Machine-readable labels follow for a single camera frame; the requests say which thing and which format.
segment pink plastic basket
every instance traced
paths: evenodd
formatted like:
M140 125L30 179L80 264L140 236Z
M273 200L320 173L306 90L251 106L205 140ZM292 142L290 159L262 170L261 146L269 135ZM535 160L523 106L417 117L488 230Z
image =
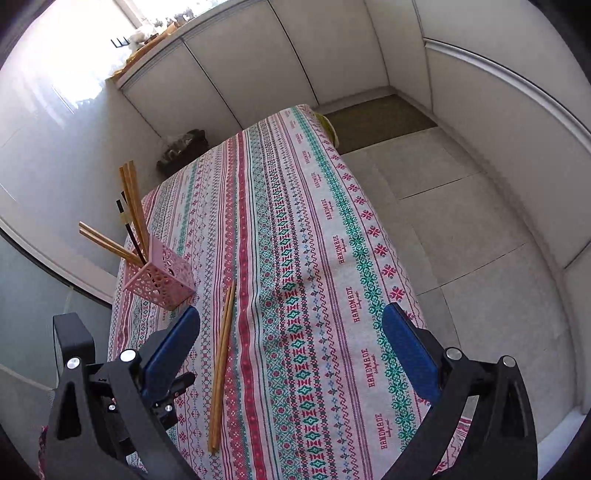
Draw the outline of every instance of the pink plastic basket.
M125 262L125 289L166 310L195 293L191 265L150 235L150 256L142 268Z

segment patterned tablecloth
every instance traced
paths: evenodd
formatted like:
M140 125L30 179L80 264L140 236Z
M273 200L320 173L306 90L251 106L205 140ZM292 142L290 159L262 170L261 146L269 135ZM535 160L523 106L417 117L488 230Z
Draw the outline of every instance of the patterned tablecloth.
M392 244L307 105L230 138L144 199L148 225L188 260L201 333L197 380L169 431L203 479L379 479L428 404L382 332L397 301L424 326ZM224 293L237 279L221 450L207 452ZM166 312L122 290L109 357L165 328ZM460 423L439 469L453 463Z

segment blue gripper pad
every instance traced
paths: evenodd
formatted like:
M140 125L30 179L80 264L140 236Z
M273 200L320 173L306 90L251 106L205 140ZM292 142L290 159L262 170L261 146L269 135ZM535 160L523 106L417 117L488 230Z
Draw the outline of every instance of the blue gripper pad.
M194 307L189 307L171 326L166 337L144 368L142 398L152 405L168 394L168 389L183 366L199 336L201 321Z
M382 329L418 396L434 405L441 396L439 375L437 364L417 336L421 329L395 303L384 308Z

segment striped tablecloth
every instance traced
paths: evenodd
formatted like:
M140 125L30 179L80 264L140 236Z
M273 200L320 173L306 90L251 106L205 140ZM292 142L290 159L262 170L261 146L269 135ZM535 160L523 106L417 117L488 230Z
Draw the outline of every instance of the striped tablecloth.
M203 479L381 478L428 410L382 332L382 310L397 301L424 324L379 219L311 109L283 110L210 150L144 209L196 280L201 333L184 369L197 380L169 431L193 469ZM233 278L221 450L210 455L213 358ZM123 291L120 270L109 357L173 314Z

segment pair of chopsticks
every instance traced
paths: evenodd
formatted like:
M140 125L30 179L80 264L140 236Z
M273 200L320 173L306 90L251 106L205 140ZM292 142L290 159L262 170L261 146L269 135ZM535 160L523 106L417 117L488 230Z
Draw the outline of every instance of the pair of chopsticks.
M223 323L220 328L221 335L217 344L217 357L215 373L213 374L213 398L209 410L209 442L207 444L210 453L215 453L220 447L222 430L222 403L223 383L226 373L226 361L228 360L228 343L230 339L230 325L232 324L232 312L234 308L234 294L236 292L236 280L226 292L226 301L223 312Z
M132 242L134 242L134 246L138 253L143 251L143 257L148 258L150 255L150 236L148 234L148 227L144 217L144 208L142 207L142 202L139 198L138 179L133 160L119 168L119 176L123 183L123 198L127 202L131 221L134 224L139 242L135 240L129 222L126 222L125 227L128 229L127 231ZM121 202L118 202L117 207L119 207L119 211L123 213L121 211L123 206L120 204Z
M117 207L119 209L119 213L125 228L127 228L127 232L129 233L131 241L135 247L135 252L130 252L122 245L119 245L117 242L111 240L107 236L104 236L102 233L98 232L92 227L89 227L84 222L79 222L78 226L80 227L80 233L82 235L92 240L100 247L107 249L108 251L123 258L124 260L127 260L130 263L133 263L134 265L137 265L138 267L142 267L146 264L146 259L149 258L148 255L150 252L148 249L150 248L150 237L144 217L144 209L142 208L142 203L139 199L138 180L134 162L130 161L123 165L123 167L119 168L119 175L121 176L121 181L123 182L123 192L121 193L127 204L131 222L134 224L139 242L136 240L134 232L129 225L129 220L125 214L123 204L120 200L117 200Z

